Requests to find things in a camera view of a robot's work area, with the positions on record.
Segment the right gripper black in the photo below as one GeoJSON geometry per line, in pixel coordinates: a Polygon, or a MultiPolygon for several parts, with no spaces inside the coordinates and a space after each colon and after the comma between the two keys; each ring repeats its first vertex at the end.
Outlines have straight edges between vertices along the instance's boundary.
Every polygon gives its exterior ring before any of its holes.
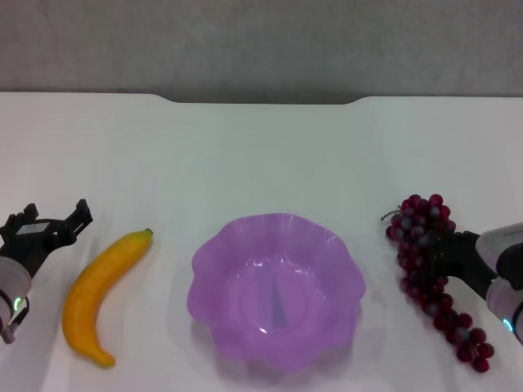
{"type": "Polygon", "coordinates": [[[476,250],[479,234],[469,231],[434,234],[430,237],[428,256],[433,279],[453,276],[462,280],[480,298],[498,275],[483,261],[476,250]]]}

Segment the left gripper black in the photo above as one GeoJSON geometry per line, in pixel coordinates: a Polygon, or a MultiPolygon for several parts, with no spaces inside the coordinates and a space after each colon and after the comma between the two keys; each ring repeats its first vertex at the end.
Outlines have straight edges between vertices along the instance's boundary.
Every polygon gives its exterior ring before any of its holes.
{"type": "Polygon", "coordinates": [[[28,204],[18,214],[10,214],[0,228],[3,245],[0,256],[23,266],[33,278],[49,254],[56,250],[55,234],[60,226],[60,244],[69,246],[93,222],[87,201],[80,199],[75,210],[60,224],[58,220],[36,220],[38,209],[28,204]]]}

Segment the dark red grape bunch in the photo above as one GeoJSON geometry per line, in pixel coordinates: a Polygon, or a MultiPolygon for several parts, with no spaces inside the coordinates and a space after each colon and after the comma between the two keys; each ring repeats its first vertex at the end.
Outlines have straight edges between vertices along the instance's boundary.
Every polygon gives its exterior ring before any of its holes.
{"type": "Polygon", "coordinates": [[[400,290],[430,318],[432,326],[445,335],[459,362],[471,365],[475,372],[488,372],[494,347],[487,342],[485,330],[474,324],[469,313],[454,308],[454,298],[446,286],[455,277],[433,279],[430,275],[430,237],[458,232],[442,196],[433,194],[425,199],[413,194],[381,219],[390,220],[386,236],[397,245],[397,262],[403,270],[400,290]]]}

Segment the yellow banana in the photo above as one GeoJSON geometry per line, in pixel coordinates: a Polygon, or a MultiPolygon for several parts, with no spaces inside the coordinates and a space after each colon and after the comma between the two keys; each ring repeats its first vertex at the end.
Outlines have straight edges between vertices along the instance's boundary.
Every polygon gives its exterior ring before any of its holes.
{"type": "Polygon", "coordinates": [[[99,308],[110,289],[148,252],[153,242],[149,228],[121,237],[93,259],[76,278],[65,298],[62,332],[70,349],[101,368],[115,358],[101,346],[96,331],[99,308]]]}

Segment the purple wavy plastic plate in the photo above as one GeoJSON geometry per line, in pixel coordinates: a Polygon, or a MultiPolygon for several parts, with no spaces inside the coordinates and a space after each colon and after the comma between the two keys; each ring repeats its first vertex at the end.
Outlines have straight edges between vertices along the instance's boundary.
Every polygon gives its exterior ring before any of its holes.
{"type": "Polygon", "coordinates": [[[186,306],[217,350],[299,371],[355,335],[366,286],[332,231],[287,213],[226,224],[192,259],[186,306]]]}

